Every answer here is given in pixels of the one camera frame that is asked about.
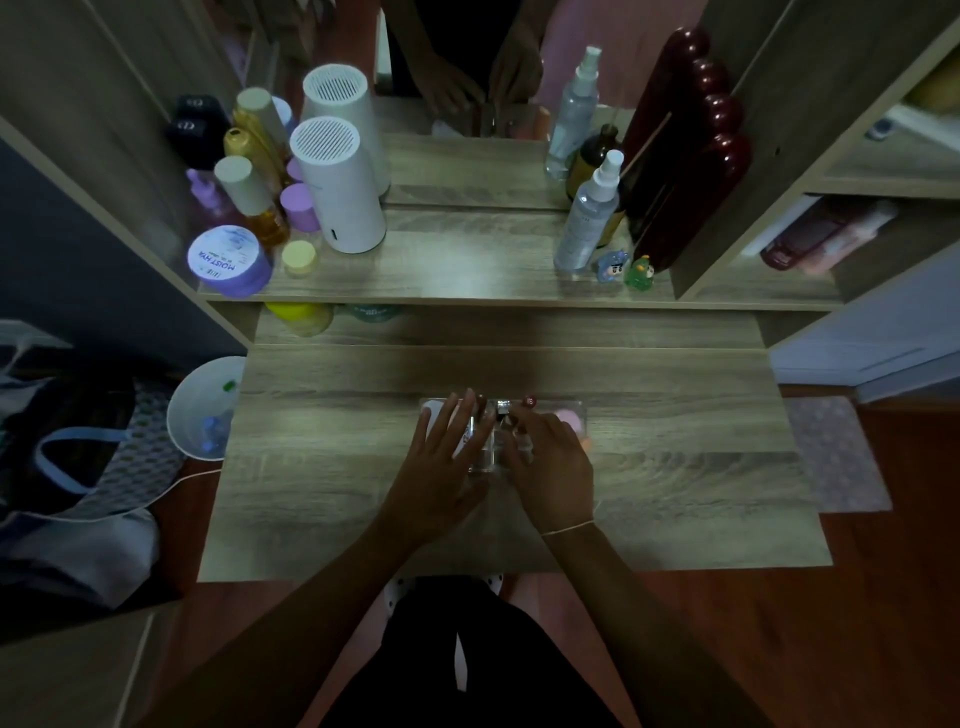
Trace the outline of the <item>purple jar with white lid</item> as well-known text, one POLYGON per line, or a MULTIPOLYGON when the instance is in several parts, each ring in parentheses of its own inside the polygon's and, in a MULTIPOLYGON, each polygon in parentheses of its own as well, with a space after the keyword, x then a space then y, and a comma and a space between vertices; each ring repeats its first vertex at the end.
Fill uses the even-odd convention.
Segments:
POLYGON ((199 235, 186 252, 190 271, 203 284, 229 299, 258 294, 273 275, 273 265, 253 232, 222 224, 199 235))

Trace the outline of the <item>black jar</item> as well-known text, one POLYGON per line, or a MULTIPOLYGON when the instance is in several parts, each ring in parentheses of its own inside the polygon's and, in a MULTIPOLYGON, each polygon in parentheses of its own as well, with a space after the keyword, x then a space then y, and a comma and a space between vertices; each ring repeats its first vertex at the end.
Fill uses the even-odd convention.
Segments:
POLYGON ((225 156, 224 136, 230 124, 178 116, 164 127, 164 137, 190 169, 211 172, 225 156))

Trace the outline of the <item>white cylindrical humidifier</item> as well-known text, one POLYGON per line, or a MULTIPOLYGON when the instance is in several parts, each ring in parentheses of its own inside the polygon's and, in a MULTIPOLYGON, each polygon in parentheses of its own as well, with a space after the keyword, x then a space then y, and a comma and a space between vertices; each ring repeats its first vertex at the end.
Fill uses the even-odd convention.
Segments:
POLYGON ((387 223, 357 127, 335 116, 313 117, 296 126, 290 148, 326 243, 351 255, 376 249, 387 223))

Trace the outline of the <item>black shorts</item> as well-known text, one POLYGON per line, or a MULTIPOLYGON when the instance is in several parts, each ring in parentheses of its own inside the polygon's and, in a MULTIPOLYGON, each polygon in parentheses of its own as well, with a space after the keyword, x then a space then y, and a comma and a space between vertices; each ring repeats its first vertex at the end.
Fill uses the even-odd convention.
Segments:
POLYGON ((497 582, 402 579, 378 650, 318 728, 622 728, 497 582))

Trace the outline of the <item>light pink tube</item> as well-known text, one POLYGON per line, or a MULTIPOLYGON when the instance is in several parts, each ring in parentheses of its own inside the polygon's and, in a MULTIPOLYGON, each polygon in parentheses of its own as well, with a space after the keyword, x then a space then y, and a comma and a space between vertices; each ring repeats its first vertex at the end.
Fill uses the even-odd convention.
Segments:
POLYGON ((881 228, 895 219, 899 207, 892 200, 876 200, 816 245, 797 264, 808 275, 822 275, 848 255, 875 239, 881 228))

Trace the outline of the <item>clear acrylic organizer tray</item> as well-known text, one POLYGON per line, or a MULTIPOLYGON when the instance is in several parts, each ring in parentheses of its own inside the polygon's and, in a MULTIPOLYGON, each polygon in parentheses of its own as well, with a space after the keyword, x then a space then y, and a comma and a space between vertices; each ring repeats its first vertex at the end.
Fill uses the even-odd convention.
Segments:
MULTIPOLYGON (((489 398, 486 400, 484 412, 494 411, 496 413, 496 426, 487 438, 483 449, 479 453, 478 459, 471 465, 469 469, 471 475, 493 474, 505 468, 505 464, 499 460, 499 414, 502 412, 500 407, 511 406, 513 403, 512 400, 503 398, 489 398)), ((515 403, 520 405, 522 401, 517 399, 515 403)), ((538 398, 536 406, 533 409, 541 412, 553 412, 555 409, 561 407, 573 408, 585 419, 586 437, 582 440, 579 439, 579 441, 583 449, 588 453, 592 446, 592 440, 589 435, 589 415, 587 407, 581 400, 538 398)))

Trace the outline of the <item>wooden shelf unit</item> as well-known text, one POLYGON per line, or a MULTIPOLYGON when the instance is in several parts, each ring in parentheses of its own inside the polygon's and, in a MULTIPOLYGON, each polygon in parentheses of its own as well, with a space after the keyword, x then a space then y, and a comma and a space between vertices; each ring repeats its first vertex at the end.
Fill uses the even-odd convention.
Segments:
POLYGON ((960 0, 785 0, 766 26, 766 0, 710 0, 703 15, 722 57, 751 43, 735 96, 746 109, 752 164, 669 270, 680 305, 828 312, 843 306, 831 278, 739 262, 748 243, 804 194, 918 80, 960 43, 960 0))

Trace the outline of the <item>person's left hand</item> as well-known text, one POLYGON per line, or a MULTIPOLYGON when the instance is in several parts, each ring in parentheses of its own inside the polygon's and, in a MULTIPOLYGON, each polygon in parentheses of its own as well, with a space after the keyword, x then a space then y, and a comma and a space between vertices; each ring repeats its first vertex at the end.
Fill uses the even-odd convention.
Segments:
POLYGON ((378 528, 383 528, 390 542, 405 554, 448 533, 486 496, 487 484, 472 481, 470 468, 496 421, 493 415, 486 415, 466 447, 456 450, 456 408, 463 395, 450 394, 432 417, 431 434, 437 444, 432 459, 414 457, 413 433, 406 457, 376 518, 378 528))

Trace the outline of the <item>wall mirror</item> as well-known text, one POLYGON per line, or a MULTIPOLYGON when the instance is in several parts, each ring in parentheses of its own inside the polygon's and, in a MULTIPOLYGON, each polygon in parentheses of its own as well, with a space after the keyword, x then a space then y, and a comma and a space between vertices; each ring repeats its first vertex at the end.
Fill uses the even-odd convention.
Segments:
MULTIPOLYGON (((431 109, 416 86, 416 73, 454 82, 454 100, 481 115, 507 110, 509 101, 537 95, 542 79, 541 46, 556 0, 384 0, 393 100, 419 101, 431 109)), ((376 94, 366 74, 344 63, 327 63, 303 78, 300 122, 335 116, 359 131, 379 193, 385 203, 402 206, 505 210, 559 210, 568 199, 559 190, 572 163, 571 154, 590 130, 597 102, 602 50, 592 45, 567 86, 548 147, 497 137, 387 135, 375 109, 376 94)), ((249 86, 232 97, 233 127, 254 124, 286 167, 294 128, 279 116, 271 93, 249 86)))

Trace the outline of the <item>person's left forearm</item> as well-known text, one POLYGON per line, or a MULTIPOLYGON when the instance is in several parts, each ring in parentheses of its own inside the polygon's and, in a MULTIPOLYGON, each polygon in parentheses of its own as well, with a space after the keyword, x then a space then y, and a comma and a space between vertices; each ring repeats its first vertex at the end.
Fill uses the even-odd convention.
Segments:
POLYGON ((421 524, 379 516, 136 728, 296 728, 375 597, 432 538, 421 524))

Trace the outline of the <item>small lavender pump bottle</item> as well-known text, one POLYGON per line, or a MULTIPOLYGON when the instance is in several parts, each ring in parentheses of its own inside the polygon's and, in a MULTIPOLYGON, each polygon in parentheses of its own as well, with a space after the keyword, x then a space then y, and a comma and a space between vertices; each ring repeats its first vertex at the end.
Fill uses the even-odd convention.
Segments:
POLYGON ((205 220, 212 226, 230 224, 234 206, 215 179, 206 172, 193 168, 188 168, 185 176, 189 182, 190 193, 201 208, 205 220))

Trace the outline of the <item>yellow bottle with gold cap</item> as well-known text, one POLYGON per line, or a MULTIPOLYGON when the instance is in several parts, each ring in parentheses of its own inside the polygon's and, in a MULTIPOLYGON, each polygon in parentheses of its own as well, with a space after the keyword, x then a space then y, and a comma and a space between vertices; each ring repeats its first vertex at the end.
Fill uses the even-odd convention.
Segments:
POLYGON ((230 127, 222 137, 225 156, 243 157, 250 161, 254 171, 278 200, 285 182, 281 158, 254 133, 243 127, 230 127))

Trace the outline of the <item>small jar with yellow lid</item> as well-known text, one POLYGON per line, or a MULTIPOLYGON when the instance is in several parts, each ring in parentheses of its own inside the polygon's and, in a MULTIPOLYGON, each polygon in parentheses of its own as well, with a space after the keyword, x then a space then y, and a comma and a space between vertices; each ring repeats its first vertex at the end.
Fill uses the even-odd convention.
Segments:
POLYGON ((309 240, 290 240, 282 248, 280 262, 288 278, 306 278, 317 269, 319 252, 309 240))

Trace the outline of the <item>white waste bin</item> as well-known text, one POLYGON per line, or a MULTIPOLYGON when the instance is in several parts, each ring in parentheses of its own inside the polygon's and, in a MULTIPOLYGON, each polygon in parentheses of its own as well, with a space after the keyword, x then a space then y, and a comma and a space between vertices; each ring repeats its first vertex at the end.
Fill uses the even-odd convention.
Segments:
POLYGON ((224 460, 245 364, 245 356, 217 358, 191 371, 176 386, 166 426, 181 453, 204 462, 224 460))

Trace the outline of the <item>person's right hand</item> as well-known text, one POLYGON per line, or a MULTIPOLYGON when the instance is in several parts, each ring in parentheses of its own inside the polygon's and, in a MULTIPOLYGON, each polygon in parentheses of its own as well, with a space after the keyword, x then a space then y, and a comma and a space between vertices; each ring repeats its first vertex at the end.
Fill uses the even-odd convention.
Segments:
POLYGON ((536 532, 554 541, 594 526, 594 468, 579 438, 565 422, 518 414, 534 444, 534 459, 512 454, 510 480, 536 532))

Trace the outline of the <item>grey patterned rug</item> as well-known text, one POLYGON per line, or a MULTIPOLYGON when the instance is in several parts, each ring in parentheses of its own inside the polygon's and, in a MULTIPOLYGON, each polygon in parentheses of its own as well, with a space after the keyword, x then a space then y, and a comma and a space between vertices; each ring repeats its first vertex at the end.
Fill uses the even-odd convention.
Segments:
POLYGON ((891 496, 854 404, 844 396, 788 397, 784 403, 818 511, 891 511, 891 496))

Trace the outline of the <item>amber bottle with beige cap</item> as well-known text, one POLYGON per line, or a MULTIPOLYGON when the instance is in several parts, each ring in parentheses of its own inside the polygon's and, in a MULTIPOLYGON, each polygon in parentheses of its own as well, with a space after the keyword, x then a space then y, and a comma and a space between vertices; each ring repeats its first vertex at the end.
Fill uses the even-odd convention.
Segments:
POLYGON ((288 242, 289 225, 249 159, 226 155, 216 162, 213 173, 263 248, 270 251, 288 242))

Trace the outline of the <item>white drawer cabinet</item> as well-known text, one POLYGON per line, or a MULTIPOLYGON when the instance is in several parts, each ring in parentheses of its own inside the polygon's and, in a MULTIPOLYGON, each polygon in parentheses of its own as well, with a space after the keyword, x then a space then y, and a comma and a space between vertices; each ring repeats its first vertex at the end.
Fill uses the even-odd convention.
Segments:
POLYGON ((960 402, 960 240, 770 352, 780 384, 960 402))

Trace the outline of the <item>clear spray bottle white nozzle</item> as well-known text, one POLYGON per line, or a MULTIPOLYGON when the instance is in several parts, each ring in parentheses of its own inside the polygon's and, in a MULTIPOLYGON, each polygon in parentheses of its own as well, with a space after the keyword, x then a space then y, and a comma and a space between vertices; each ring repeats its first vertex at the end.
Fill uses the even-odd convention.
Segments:
POLYGON ((610 150, 601 165, 577 190, 554 254, 554 269, 562 274, 585 270, 611 216, 618 207, 622 151, 610 150))

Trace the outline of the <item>grey fabric bag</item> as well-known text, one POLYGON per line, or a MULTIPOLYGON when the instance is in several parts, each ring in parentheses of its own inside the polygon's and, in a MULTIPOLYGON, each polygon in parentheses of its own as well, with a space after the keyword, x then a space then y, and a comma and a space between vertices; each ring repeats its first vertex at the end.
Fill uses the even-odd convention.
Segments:
POLYGON ((186 460, 166 425, 174 388, 128 361, 0 338, 0 630, 164 598, 150 506, 186 460))

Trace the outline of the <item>dark pink tube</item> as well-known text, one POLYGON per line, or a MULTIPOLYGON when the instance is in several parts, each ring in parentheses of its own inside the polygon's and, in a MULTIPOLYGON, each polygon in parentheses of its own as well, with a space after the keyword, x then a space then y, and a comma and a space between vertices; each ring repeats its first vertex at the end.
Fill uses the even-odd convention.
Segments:
POLYGON ((851 221, 860 203, 853 198, 816 201, 760 251, 761 261, 776 271, 794 268, 806 255, 851 221))

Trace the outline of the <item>person's right forearm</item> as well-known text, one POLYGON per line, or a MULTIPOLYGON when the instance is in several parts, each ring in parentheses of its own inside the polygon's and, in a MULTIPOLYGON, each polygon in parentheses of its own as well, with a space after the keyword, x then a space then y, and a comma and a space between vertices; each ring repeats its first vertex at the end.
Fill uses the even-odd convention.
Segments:
POLYGON ((595 523, 543 540, 596 627, 642 728, 776 728, 595 523))

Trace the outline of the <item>dark red bubble frame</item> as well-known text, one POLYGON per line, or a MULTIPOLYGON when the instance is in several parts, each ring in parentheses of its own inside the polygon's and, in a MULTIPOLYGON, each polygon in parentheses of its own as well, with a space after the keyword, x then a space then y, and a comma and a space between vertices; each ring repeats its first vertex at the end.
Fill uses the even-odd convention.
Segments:
POLYGON ((649 256, 654 273, 677 261, 752 162, 743 107, 711 47, 697 25, 669 35, 621 143, 630 261, 649 256))

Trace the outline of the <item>bottle with purple cap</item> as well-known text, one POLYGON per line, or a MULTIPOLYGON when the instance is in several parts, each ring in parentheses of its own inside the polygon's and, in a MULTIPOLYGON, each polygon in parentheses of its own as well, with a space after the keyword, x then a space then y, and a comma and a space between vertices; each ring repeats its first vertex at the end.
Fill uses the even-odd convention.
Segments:
POLYGON ((303 182, 286 186, 280 193, 279 202, 291 229, 305 234, 321 230, 312 196, 303 182))

